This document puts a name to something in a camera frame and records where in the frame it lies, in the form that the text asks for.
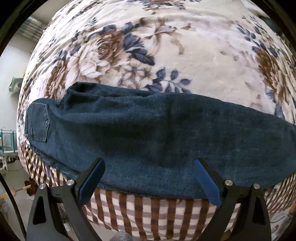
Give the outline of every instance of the metal screw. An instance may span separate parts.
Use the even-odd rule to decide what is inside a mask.
[[[44,189],[46,188],[46,184],[42,183],[40,186],[39,186],[40,189]]]
[[[227,186],[232,186],[233,182],[232,182],[231,180],[226,180],[226,181],[225,181],[225,184],[226,184]]]
[[[260,188],[259,184],[257,184],[257,183],[255,183],[253,186],[254,186],[255,189],[259,189]]]
[[[72,186],[74,183],[75,183],[74,180],[68,180],[68,181],[67,181],[67,185],[68,185],[68,186]]]

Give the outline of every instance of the brown and white checkered blanket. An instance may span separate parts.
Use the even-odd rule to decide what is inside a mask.
[[[61,99],[76,81],[201,94],[295,124],[294,66],[285,42],[239,1],[73,0],[47,26],[24,77],[17,114],[21,163],[38,184],[66,182],[30,149],[24,119],[32,101]],[[289,209],[296,173],[266,190],[265,199],[271,216]],[[216,206],[97,188],[83,209],[90,221],[134,237],[195,240]],[[227,230],[238,210],[239,204]]]

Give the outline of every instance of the bed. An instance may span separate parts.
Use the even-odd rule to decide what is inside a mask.
[[[24,121],[30,103],[59,100],[77,81],[200,94],[295,124],[295,56],[285,37],[253,13],[231,0],[73,0],[64,6],[34,49],[21,88],[17,135],[25,170],[38,184],[67,181],[30,149]],[[296,173],[265,190],[265,199],[272,222],[288,215],[296,200]],[[83,210],[89,221],[133,237],[196,240],[216,206],[206,199],[97,188]],[[238,211],[239,204],[226,231]],[[272,224],[273,239],[283,231],[280,224]]]

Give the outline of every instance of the checkered fabric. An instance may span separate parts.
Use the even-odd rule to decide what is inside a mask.
[[[48,166],[29,147],[19,147],[22,165],[38,183],[64,185],[67,178]],[[268,211],[280,212],[296,200],[296,173],[265,192]],[[227,230],[235,224],[237,204]],[[216,206],[206,199],[160,199],[117,193],[97,188],[83,208],[87,218],[109,230],[125,231],[145,240],[196,240],[213,217]]]
[[[18,29],[17,33],[37,43],[41,38],[45,27],[46,25],[42,22],[33,17],[29,17]]]

